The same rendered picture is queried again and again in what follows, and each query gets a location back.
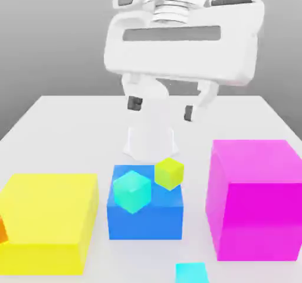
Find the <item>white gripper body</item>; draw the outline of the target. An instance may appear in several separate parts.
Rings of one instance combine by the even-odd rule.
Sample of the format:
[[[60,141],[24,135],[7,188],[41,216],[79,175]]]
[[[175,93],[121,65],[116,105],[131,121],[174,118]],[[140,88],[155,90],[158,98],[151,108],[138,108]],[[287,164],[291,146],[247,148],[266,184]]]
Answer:
[[[190,12],[185,25],[150,25],[151,13],[120,12],[109,24],[104,65],[117,74],[246,85],[254,77],[262,0]]]

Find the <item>small lime green cube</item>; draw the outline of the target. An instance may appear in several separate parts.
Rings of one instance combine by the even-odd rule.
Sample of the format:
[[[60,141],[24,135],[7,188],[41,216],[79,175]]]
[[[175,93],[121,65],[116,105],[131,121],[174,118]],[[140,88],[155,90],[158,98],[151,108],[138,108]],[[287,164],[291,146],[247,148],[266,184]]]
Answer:
[[[155,183],[171,191],[183,181],[184,164],[170,157],[155,164]]]

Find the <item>small turquoise cube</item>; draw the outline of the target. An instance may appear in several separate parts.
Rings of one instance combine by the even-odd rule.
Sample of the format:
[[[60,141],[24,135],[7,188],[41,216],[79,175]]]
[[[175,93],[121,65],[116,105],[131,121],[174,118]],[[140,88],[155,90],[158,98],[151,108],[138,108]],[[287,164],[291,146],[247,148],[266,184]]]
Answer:
[[[114,202],[135,214],[152,200],[152,181],[131,170],[113,182]]]

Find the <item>small cyan cube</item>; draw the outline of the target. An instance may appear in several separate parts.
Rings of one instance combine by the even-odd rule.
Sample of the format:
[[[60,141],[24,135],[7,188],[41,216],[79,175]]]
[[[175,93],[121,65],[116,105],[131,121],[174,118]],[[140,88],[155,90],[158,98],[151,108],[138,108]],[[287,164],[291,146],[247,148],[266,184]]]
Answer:
[[[176,264],[175,283],[209,283],[203,262]]]

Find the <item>small orange cube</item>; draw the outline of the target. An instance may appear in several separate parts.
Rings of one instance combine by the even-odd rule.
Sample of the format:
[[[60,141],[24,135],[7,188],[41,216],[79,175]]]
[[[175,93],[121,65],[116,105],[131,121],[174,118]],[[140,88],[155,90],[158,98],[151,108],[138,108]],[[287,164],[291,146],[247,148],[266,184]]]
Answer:
[[[5,224],[0,216],[0,243],[7,242],[8,241],[8,235],[5,229]]]

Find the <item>large magenta box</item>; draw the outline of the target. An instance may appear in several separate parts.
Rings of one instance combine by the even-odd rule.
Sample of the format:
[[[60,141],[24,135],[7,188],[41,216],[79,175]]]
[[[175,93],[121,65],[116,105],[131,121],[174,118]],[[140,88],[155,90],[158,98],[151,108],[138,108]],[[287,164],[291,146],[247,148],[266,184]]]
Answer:
[[[295,261],[302,158],[285,140],[214,140],[205,212],[219,261]]]

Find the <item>large blue box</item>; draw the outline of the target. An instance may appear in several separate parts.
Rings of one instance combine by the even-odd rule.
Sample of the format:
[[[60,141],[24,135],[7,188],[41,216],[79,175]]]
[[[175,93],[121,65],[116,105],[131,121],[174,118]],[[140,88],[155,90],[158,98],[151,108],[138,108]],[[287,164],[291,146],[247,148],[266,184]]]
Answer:
[[[113,184],[107,200],[107,223],[111,240],[181,240],[183,197],[181,186],[166,190],[154,181],[154,165],[115,165],[112,180],[134,170],[152,182],[152,200],[135,214],[114,201]]]

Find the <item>large yellow box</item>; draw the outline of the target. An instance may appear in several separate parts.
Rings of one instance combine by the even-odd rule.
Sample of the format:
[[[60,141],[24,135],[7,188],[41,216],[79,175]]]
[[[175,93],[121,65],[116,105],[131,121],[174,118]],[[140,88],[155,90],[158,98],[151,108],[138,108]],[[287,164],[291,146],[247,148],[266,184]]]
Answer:
[[[14,174],[0,191],[0,275],[81,275],[99,205],[95,174]]]

